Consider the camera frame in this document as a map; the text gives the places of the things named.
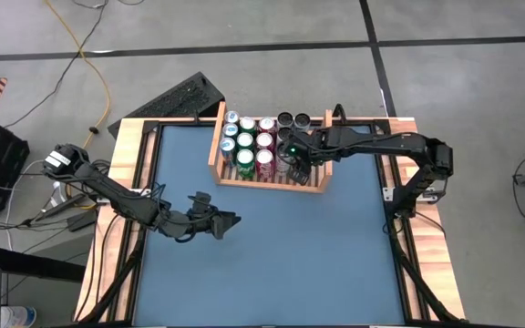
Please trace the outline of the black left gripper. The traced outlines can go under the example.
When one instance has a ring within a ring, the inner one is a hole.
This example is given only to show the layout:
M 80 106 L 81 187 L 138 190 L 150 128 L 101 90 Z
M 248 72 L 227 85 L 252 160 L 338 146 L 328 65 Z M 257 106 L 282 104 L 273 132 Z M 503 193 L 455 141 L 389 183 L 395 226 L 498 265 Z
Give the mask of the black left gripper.
M 170 232 L 171 238 L 177 240 L 187 240 L 190 236 L 199 232 L 209 231 L 211 229 L 211 220 L 214 216 L 215 239 L 222 240 L 225 233 L 231 229 L 234 224 L 239 223 L 242 217 L 231 211 L 218 211 L 215 215 L 213 211 L 205 214 L 196 214 L 193 212 L 181 213 L 172 211 L 169 217 L 169 224 L 174 232 Z

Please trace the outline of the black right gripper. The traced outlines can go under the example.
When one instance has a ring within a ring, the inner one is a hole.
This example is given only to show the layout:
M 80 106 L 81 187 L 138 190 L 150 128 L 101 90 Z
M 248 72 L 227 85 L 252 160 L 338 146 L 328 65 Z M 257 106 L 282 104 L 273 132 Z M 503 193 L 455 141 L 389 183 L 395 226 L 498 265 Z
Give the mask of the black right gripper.
M 290 130 L 282 141 L 282 160 L 291 167 L 288 177 L 299 185 L 309 182 L 311 168 L 335 158 L 333 147 L 328 145 L 333 128 L 315 129 L 311 133 Z

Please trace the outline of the wooden slatted shelf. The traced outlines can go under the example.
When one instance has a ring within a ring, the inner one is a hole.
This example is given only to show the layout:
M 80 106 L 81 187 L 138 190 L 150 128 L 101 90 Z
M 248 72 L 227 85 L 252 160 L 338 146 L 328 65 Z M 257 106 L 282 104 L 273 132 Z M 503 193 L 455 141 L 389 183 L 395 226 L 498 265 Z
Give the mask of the wooden slatted shelf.
M 288 177 L 275 175 L 272 179 L 244 179 L 236 168 L 228 167 L 220 151 L 220 141 L 222 140 L 222 127 L 226 104 L 222 101 L 218 106 L 218 113 L 215 118 L 205 118 L 205 121 L 213 121 L 214 132 L 211 141 L 210 153 L 208 157 L 208 167 L 216 184 L 221 186 L 232 186 L 241 188 L 254 188 L 266 190 L 285 190 L 307 193 L 323 193 L 331 178 L 333 177 L 333 162 L 328 161 L 324 164 L 312 168 L 310 179 L 306 185 L 297 184 Z

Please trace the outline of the black power brick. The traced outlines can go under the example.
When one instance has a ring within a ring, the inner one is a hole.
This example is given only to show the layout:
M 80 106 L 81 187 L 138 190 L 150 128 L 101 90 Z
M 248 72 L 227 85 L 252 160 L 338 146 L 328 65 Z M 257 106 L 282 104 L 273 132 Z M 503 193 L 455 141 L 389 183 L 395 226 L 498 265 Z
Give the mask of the black power brick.
M 76 216 L 67 219 L 67 228 L 69 231 L 80 231 L 90 225 L 93 225 L 97 220 L 97 212 L 89 210 L 79 213 Z

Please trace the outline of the white blue bottle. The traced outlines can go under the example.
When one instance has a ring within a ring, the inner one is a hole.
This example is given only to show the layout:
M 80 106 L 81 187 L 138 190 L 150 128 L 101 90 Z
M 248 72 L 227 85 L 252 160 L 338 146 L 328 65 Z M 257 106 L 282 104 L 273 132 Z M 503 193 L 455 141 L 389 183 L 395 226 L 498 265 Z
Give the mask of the white blue bottle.
M 0 328 L 31 328 L 36 321 L 36 309 L 25 306 L 2 306 Z

